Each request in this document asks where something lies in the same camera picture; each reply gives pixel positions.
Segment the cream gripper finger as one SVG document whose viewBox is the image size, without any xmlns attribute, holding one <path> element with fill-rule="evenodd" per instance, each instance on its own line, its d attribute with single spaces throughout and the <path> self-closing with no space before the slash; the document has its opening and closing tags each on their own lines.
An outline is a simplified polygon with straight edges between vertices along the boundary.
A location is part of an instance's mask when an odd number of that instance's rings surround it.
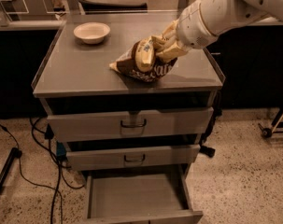
<svg viewBox="0 0 283 224">
<path fill-rule="evenodd" d="M 153 35 L 151 38 L 153 47 L 157 51 L 168 49 L 176 41 L 176 35 L 174 32 L 170 32 L 166 35 Z"/>
<path fill-rule="evenodd" d="M 178 43 L 172 44 L 170 47 L 163 46 L 156 51 L 156 56 L 164 63 L 169 63 L 177 57 L 184 56 L 190 49 L 186 46 L 180 46 Z"/>
</svg>

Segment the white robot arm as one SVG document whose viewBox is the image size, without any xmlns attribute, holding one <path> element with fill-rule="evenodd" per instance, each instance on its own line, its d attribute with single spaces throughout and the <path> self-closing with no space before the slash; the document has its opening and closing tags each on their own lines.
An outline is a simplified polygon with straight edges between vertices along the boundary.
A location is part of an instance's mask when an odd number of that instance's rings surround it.
<svg viewBox="0 0 283 224">
<path fill-rule="evenodd" d="M 197 0 L 170 23 L 156 56 L 168 63 L 191 49 L 203 49 L 220 35 L 267 17 L 283 22 L 283 0 Z"/>
</svg>

